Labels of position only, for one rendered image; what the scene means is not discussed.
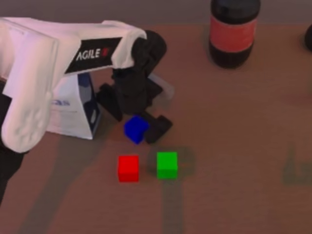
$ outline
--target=red cube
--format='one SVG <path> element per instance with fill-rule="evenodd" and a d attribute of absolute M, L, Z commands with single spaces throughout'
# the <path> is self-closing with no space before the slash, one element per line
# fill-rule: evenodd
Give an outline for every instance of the red cube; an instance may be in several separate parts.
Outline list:
<path fill-rule="evenodd" d="M 138 182 L 138 155 L 119 156 L 118 178 L 120 182 Z"/>

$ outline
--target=colored block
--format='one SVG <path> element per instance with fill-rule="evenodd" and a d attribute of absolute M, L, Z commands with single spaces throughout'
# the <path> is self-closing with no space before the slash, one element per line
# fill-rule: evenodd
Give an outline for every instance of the colored block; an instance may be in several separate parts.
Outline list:
<path fill-rule="evenodd" d="M 118 178 L 120 182 L 138 182 L 139 163 L 137 155 L 119 156 Z"/>
<path fill-rule="evenodd" d="M 176 179 L 177 178 L 177 152 L 157 153 L 157 178 Z"/>
<path fill-rule="evenodd" d="M 132 117 L 124 125 L 125 135 L 135 144 L 139 144 L 144 139 L 144 133 L 148 130 L 149 124 L 138 116 Z"/>

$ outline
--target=black object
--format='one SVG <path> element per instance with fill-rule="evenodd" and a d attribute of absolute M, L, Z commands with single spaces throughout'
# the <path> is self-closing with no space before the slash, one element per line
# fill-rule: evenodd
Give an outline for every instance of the black object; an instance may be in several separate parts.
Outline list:
<path fill-rule="evenodd" d="M 2 94 L 4 86 L 5 83 L 0 81 L 0 127 L 3 125 L 6 113 L 11 104 L 11 98 Z M 15 172 L 20 168 L 26 153 L 19 154 L 6 148 L 0 137 L 0 206 L 7 183 L 9 179 L 15 174 Z"/>
<path fill-rule="evenodd" d="M 304 36 L 304 43 L 308 50 L 312 52 L 312 25 L 307 29 L 306 34 Z"/>
<path fill-rule="evenodd" d="M 117 121 L 123 114 L 139 115 L 147 120 L 150 129 L 145 141 L 155 143 L 171 127 L 172 123 L 164 116 L 154 118 L 145 110 L 153 104 L 153 99 L 163 89 L 148 79 L 167 51 L 164 39 L 153 31 L 146 31 L 147 39 L 138 38 L 132 47 L 134 66 L 127 69 L 113 69 L 113 85 L 103 84 L 97 93 L 98 103 Z"/>
<path fill-rule="evenodd" d="M 209 51 L 223 68 L 236 68 L 249 57 L 254 44 L 260 0 L 212 0 Z"/>

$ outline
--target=brown table surface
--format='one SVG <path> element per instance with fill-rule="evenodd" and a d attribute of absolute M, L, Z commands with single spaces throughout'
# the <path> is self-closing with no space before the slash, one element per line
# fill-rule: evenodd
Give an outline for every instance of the brown table surface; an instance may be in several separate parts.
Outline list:
<path fill-rule="evenodd" d="M 47 133 L 12 178 L 1 234 L 311 234 L 312 54 L 308 25 L 260 25 L 235 71 L 206 57 L 207 28 L 153 26 L 174 85 L 152 112 L 174 127 L 135 146 L 107 113 L 92 141 Z M 98 87 L 110 71 L 93 74 Z M 177 181 L 157 180 L 156 151 L 178 151 Z M 138 184 L 119 184 L 118 155 L 140 154 Z"/>

